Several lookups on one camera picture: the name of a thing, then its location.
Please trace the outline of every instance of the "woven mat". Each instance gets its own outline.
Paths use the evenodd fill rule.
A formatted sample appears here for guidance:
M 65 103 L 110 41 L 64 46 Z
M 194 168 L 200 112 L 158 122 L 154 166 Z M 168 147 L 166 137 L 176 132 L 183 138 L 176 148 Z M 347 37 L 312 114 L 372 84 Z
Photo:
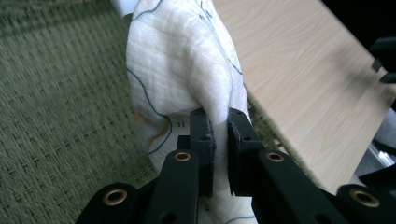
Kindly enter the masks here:
M 101 187 L 149 182 L 109 1 L 0 6 L 0 223 L 74 223 Z M 250 102 L 264 144 L 294 155 Z

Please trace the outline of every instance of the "screw hole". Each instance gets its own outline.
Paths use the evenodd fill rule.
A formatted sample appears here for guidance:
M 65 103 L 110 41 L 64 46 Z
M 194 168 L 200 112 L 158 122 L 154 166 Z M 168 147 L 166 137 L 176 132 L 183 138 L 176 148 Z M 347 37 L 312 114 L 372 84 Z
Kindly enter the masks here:
M 103 197 L 103 203 L 109 206 L 114 206 L 125 201 L 126 196 L 127 192 L 125 189 L 113 189 Z
M 315 216 L 315 221 L 319 224 L 331 224 L 332 221 L 323 214 L 317 214 Z
M 373 195 L 371 195 L 371 194 L 369 194 L 369 193 L 367 193 L 367 192 L 365 192 L 363 190 L 352 189 L 349 192 L 349 195 L 356 202 L 361 203 L 361 204 L 363 204 L 363 205 L 365 205 L 367 207 L 378 207 L 379 206 L 379 200 L 375 196 L 373 196 Z
M 160 221 L 162 224 L 172 224 L 176 221 L 176 215 L 171 212 L 165 212 L 161 215 Z
M 283 156 L 281 156 L 275 152 L 268 153 L 266 157 L 270 161 L 283 161 L 284 160 Z
M 176 161 L 189 161 L 190 158 L 191 158 L 191 155 L 187 152 L 179 152 L 175 155 Z

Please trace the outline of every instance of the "white cloth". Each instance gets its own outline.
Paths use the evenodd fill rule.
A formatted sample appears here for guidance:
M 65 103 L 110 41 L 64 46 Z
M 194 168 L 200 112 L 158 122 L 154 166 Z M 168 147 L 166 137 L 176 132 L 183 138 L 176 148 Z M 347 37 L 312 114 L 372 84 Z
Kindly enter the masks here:
M 248 116 L 238 58 L 210 0 L 145 0 L 135 9 L 127 70 L 143 147 L 159 172 L 190 112 L 203 107 L 214 129 L 214 196 L 200 199 L 199 223 L 257 223 L 250 198 L 231 195 L 227 178 L 229 107 Z

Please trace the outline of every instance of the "light wood surface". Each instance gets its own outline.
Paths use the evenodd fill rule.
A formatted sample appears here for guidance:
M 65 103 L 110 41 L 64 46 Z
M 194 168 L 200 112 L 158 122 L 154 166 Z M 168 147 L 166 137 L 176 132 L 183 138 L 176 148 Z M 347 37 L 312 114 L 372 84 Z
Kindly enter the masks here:
M 348 182 L 395 89 L 318 0 L 214 0 L 247 88 L 326 190 Z

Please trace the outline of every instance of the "wooden table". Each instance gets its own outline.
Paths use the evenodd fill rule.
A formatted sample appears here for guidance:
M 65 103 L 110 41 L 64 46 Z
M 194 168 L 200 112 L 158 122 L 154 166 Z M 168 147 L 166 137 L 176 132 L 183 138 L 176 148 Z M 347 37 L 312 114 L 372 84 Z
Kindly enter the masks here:
M 318 0 L 214 0 L 247 88 L 327 191 L 346 184 L 396 90 Z

